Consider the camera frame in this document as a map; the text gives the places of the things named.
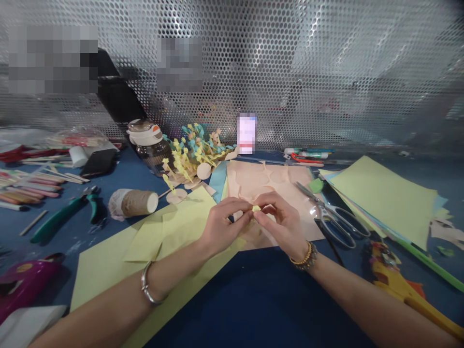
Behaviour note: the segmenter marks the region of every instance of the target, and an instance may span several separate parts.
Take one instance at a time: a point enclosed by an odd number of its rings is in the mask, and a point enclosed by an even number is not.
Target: finger
[[[268,205],[264,207],[263,209],[261,209],[261,211],[264,214],[271,214],[271,215],[277,216],[277,210],[272,205]]]
[[[256,211],[254,212],[254,217],[256,221],[263,226],[265,229],[269,231],[269,233],[275,238],[279,239],[279,237],[282,235],[283,231],[285,230],[285,227],[280,226],[278,223],[274,222],[271,220],[270,217],[268,217],[265,213],[261,211]]]
[[[215,214],[218,214],[223,218],[227,218],[229,215],[232,215],[240,210],[246,212],[251,210],[251,208],[253,208],[253,206],[250,203],[237,198],[236,200],[228,201],[225,204],[218,204],[211,210],[213,210]]]
[[[228,228],[232,228],[233,231],[238,234],[241,230],[245,228],[246,225],[250,223],[252,218],[253,218],[253,212],[247,211]]]
[[[275,208],[281,209],[284,211],[289,211],[292,209],[292,206],[287,203],[286,200],[282,198],[277,192],[267,192],[258,196],[254,205],[269,205],[272,204]]]

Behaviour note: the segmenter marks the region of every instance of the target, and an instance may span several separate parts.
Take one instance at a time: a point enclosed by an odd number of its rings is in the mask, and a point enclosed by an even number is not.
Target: metal mesh screen
[[[121,133],[95,95],[8,94],[8,29],[99,28],[99,46],[172,136],[192,122],[258,147],[462,151],[464,9],[450,0],[0,0],[0,125]],[[157,93],[156,39],[201,37],[203,90]]]

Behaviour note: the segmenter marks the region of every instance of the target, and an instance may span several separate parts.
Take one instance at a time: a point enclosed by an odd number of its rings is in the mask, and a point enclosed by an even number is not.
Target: pliers
[[[55,213],[47,222],[45,222],[31,238],[31,243],[46,242],[52,239],[52,237],[58,232],[58,230],[68,221],[75,213],[77,213],[82,207],[90,202],[92,206],[92,215],[90,217],[90,223],[96,224],[101,217],[99,213],[99,205],[97,204],[98,187],[92,186],[87,187],[82,192],[81,197],[75,198],[70,201],[69,205],[62,208],[60,211]]]

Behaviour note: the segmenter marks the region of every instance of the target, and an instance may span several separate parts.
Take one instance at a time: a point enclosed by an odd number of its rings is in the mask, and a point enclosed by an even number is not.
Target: beaded bracelet
[[[316,261],[318,258],[318,250],[316,246],[311,242],[308,242],[308,246],[309,246],[308,253],[306,254],[306,257],[304,258],[303,261],[296,262],[295,260],[290,258],[291,263],[293,263],[295,267],[299,269],[300,271],[309,271],[309,269],[312,266],[314,266],[314,261]]]

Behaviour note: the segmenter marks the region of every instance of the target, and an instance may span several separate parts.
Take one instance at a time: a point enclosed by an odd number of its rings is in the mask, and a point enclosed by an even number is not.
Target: silver scissors
[[[369,237],[371,235],[369,230],[366,227],[364,227],[364,225],[360,223],[359,220],[357,220],[353,214],[349,213],[348,211],[340,207],[325,204],[323,201],[317,198],[310,190],[308,190],[306,187],[304,187],[299,182],[296,182],[295,186],[299,188],[301,192],[303,192],[306,196],[311,198],[316,203],[316,206],[318,207],[318,210],[319,210],[319,218],[320,218],[320,221],[324,229],[326,230],[327,233],[329,233],[332,236],[332,238],[337,240],[342,245],[350,249],[353,249],[354,247],[356,247],[356,242],[354,241],[353,237],[351,237],[350,232],[353,232],[356,235],[361,236],[361,237]],[[352,217],[354,220],[358,221],[359,224],[362,226],[363,231],[360,231],[356,227],[351,225],[345,218],[343,218],[343,216],[337,213],[337,210],[343,212],[343,214],[347,214],[348,216]],[[335,225],[338,232],[349,241],[349,244],[345,243],[336,234],[332,232],[332,230],[327,225],[327,221],[330,221]],[[347,228],[343,227],[339,223],[340,221],[343,222],[343,225],[345,225]]]

